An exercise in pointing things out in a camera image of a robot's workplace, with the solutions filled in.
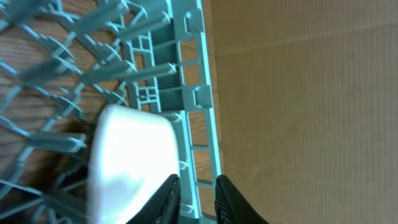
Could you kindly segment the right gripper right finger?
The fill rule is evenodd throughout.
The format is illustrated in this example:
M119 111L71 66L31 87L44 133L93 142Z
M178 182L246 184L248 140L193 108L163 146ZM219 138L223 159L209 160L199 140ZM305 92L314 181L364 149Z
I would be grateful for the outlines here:
M217 224L269 224L223 174L216 178L215 211Z

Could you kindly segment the grey dishwasher rack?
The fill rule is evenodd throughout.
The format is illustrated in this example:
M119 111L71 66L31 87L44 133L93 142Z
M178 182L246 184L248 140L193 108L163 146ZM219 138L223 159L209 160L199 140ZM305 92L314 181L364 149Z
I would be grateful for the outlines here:
M179 223L214 223L221 174L200 1L1 2L1 222L88 223L91 145L110 105L167 118Z

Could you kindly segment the small pink bowl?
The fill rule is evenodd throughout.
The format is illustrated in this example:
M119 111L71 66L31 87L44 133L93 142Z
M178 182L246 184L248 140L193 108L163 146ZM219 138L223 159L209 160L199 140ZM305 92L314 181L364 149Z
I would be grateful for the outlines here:
M177 139L167 118L107 106L91 145L88 223L127 223L170 175L179 173Z

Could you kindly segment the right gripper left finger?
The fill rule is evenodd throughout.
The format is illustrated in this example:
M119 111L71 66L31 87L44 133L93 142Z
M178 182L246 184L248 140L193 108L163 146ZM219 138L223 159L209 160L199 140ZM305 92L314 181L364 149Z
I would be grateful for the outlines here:
M127 224L177 224L180 217L180 177L170 175Z

